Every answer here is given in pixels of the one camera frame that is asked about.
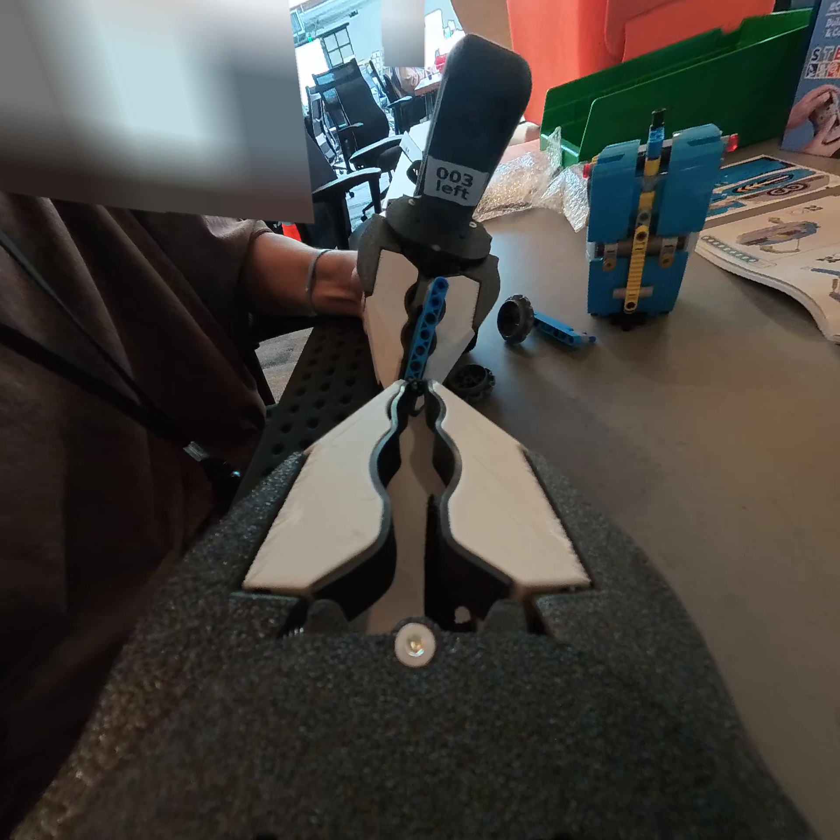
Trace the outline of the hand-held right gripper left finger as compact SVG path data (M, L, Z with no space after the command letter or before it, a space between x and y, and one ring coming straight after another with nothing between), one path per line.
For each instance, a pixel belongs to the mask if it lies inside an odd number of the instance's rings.
M387 485L400 468L396 381L305 451L305 460L243 581L246 592L320 596L385 546Z

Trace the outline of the instruction booklet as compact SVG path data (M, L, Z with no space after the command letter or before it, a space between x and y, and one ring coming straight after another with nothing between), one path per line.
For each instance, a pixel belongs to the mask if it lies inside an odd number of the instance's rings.
M839 197L745 217L702 232L695 252L733 275L781 291L839 343Z

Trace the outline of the green plastic bin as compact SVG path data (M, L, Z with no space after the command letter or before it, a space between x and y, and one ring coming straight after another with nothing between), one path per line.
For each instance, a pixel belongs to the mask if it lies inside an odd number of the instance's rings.
M588 161L648 136L666 110L666 136L706 123L741 147L781 137L812 32L812 8L748 17L550 89L540 144L560 129L562 163Z

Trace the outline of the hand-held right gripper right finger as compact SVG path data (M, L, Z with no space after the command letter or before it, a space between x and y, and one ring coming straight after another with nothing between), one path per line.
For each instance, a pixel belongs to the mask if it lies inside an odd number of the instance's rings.
M587 589L591 579L525 447L446 386L427 385L434 467L444 482L444 569L465 596Z

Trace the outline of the short blue beam with pins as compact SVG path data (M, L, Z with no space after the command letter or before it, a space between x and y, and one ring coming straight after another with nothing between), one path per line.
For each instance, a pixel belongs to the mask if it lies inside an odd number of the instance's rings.
M578 332L570 325L552 318L540 311L534 312L534 327L544 335L572 349L589 347L596 343L596 337Z

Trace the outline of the black gear wheel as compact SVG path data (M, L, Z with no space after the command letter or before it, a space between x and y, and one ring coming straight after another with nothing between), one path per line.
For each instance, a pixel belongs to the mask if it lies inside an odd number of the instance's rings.
M501 303L497 314L497 329L508 344L521 344L533 330L534 310L530 300L522 294Z
M445 386L452 393L472 406L485 400L495 385L494 374L481 364L463 364L453 370L445 381Z

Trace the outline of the grey desk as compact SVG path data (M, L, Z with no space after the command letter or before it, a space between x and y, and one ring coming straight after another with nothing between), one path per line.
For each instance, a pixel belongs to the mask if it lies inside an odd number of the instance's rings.
M838 838L838 348L789 298L694 257L674 312L585 313L583 233L489 225L519 291L598 344L482 338L489 419L567 479L590 543L649 593L549 602L512 658L480 639L440 759L394 794L397 838ZM780 825L772 805L805 825Z

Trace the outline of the person's brown clothing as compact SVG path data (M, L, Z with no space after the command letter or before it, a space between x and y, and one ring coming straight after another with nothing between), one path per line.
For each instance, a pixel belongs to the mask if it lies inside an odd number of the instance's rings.
M3 192L2 838L266 423L264 222Z

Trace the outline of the crinkled clear plastic bag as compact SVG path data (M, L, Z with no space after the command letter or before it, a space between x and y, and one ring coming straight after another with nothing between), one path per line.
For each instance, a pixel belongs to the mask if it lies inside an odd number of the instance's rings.
M575 232L585 226L590 211L582 164L562 163L562 130L555 128L545 145L539 141L510 146L474 212L478 223L547 209L566 218Z

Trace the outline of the printed blue toy box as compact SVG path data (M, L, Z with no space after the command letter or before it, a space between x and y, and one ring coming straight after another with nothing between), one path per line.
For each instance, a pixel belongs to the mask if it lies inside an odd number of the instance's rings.
M839 157L839 2L813 5L811 32L780 148Z

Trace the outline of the long blue perforated beam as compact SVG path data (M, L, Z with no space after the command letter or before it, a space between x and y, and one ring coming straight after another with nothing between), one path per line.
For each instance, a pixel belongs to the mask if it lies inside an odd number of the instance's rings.
M445 309L448 289L448 279L443 276L434 278L428 284L406 352L403 379L408 382L420 382L424 378L435 344L436 329Z

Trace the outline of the black perforated chair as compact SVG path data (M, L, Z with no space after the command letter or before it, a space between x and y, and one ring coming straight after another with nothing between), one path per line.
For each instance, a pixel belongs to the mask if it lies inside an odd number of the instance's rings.
M234 504L278 465L334 429L382 390L362 323L351 318L316 321L266 425Z

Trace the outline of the person's left hand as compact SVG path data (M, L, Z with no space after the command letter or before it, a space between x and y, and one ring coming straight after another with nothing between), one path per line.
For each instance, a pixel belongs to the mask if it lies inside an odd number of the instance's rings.
M330 250L321 255L311 295L317 314L362 319L364 293L357 261L355 250Z

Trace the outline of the printed sticker sheet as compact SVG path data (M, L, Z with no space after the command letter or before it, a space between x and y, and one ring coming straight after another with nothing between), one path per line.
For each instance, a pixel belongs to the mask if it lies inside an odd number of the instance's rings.
M838 183L837 175L769 155L728 164L720 168L712 189L706 224L794 196L819 193Z

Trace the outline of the black office chair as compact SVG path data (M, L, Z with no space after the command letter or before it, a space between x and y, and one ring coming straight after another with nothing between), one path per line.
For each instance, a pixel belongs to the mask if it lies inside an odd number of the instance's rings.
M356 59L315 73L312 78L348 169L374 167L393 173L401 155L401 138L390 134L385 112Z
M352 234L347 195L357 186L369 186L374 210L380 213L382 211L380 196L382 170L368 167L338 176L315 139L309 133L305 133L305 138L313 221L297 223L301 241L316 249L347 250L350 248Z

